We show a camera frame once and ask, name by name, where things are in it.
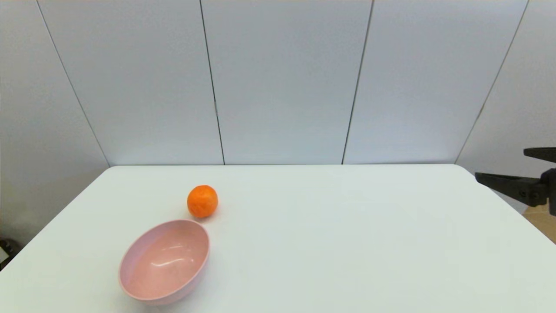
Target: table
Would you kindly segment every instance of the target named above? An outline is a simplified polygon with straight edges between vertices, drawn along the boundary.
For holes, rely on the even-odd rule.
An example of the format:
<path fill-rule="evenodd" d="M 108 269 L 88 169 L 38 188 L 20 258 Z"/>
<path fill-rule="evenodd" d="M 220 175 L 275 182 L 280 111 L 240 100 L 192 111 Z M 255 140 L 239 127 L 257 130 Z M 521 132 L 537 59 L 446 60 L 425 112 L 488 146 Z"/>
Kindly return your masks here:
<path fill-rule="evenodd" d="M 147 307 L 117 281 L 149 228 L 217 213 L 204 279 Z M 2 312 L 554 312 L 556 246 L 456 165 L 132 166 L 104 172 L 0 272 Z"/>

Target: orange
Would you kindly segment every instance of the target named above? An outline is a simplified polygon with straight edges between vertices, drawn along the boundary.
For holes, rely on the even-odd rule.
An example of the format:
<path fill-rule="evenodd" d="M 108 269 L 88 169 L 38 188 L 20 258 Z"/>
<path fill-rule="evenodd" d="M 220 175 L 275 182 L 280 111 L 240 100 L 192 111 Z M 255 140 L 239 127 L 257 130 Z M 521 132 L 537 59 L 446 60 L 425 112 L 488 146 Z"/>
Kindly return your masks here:
<path fill-rule="evenodd" d="M 189 213 L 197 218 L 210 216 L 216 211 L 217 206 L 218 195 L 211 186 L 197 186 L 187 196 Z"/>

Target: black object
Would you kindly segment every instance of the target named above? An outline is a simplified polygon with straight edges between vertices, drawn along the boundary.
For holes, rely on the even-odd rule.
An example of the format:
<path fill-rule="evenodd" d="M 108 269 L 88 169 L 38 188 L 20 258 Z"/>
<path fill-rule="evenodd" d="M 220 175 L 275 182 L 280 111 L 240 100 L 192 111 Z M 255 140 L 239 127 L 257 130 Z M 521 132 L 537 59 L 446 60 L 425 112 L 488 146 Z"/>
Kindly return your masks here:
<path fill-rule="evenodd" d="M 523 154 L 556 163 L 556 148 L 528 148 Z M 556 216 L 556 168 L 549 169 L 539 178 L 475 173 L 477 182 L 516 199 L 530 207 L 547 203 L 549 212 Z"/>
<path fill-rule="evenodd" d="M 8 263 L 16 257 L 16 255 L 21 251 L 20 246 L 12 239 L 0 238 L 0 249 L 4 250 L 8 258 L 0 262 L 0 271 L 8 265 Z"/>

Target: white wall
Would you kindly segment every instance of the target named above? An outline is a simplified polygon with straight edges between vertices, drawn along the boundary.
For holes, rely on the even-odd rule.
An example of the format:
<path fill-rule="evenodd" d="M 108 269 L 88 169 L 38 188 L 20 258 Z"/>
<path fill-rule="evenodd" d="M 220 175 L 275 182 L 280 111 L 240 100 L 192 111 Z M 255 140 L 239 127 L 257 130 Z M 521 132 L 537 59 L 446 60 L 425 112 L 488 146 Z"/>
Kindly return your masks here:
<path fill-rule="evenodd" d="M 222 164 L 199 1 L 39 1 L 111 165 Z"/>
<path fill-rule="evenodd" d="M 527 0 L 375 1 L 344 163 L 453 163 Z"/>
<path fill-rule="evenodd" d="M 457 161 L 470 172 L 540 177 L 553 163 L 524 148 L 556 146 L 556 1 L 530 1 Z M 505 197 L 518 211 L 525 205 Z"/>
<path fill-rule="evenodd" d="M 340 164 L 370 0 L 203 0 L 226 164 Z"/>
<path fill-rule="evenodd" d="M 108 164 L 37 3 L 1 2 L 0 38 L 0 234 L 27 243 Z"/>

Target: bowl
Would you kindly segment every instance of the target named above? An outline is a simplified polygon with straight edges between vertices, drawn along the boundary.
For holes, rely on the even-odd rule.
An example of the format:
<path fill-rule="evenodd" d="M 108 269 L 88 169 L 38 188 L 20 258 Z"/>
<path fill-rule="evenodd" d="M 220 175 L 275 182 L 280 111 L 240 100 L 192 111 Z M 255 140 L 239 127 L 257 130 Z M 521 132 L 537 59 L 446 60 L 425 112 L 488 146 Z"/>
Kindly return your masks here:
<path fill-rule="evenodd" d="M 160 224 L 131 245 L 120 264 L 120 286 L 148 305 L 164 305 L 189 294 L 209 257 L 205 228 L 178 219 Z"/>

